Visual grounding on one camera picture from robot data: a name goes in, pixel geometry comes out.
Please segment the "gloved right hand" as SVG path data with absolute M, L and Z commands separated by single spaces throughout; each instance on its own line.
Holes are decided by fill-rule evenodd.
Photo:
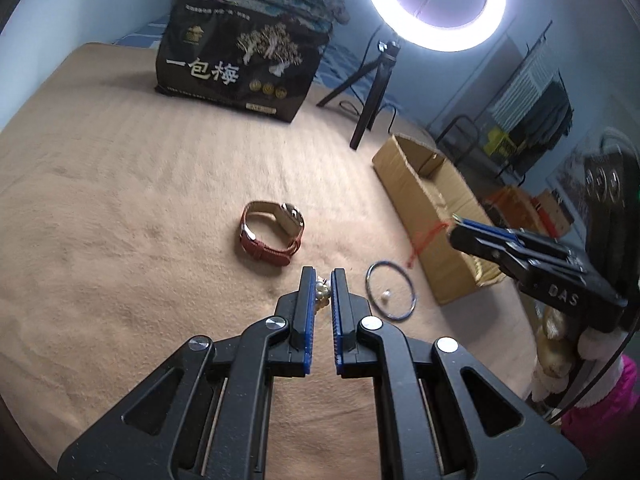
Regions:
M 620 348 L 628 333 L 617 327 L 602 333 L 545 306 L 536 331 L 537 357 L 532 376 L 532 399 L 542 402 L 564 393 L 573 384 L 581 393 Z

